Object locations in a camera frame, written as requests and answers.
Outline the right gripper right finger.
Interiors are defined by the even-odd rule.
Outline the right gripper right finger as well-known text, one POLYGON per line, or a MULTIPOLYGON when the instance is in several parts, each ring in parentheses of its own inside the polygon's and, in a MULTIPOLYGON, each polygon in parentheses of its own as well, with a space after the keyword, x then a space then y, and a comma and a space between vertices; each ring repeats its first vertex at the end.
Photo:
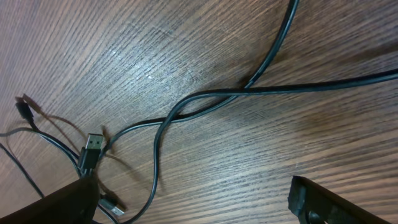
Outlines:
POLYGON ((306 177, 293 176, 288 208, 300 224, 389 224, 306 177))

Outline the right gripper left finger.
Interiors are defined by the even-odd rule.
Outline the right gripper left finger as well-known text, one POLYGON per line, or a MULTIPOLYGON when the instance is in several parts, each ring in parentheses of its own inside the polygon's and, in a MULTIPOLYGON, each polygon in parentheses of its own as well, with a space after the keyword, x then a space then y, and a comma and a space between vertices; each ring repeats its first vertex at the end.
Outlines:
POLYGON ((96 179, 84 177, 1 218, 1 224, 91 223, 99 199, 96 179))

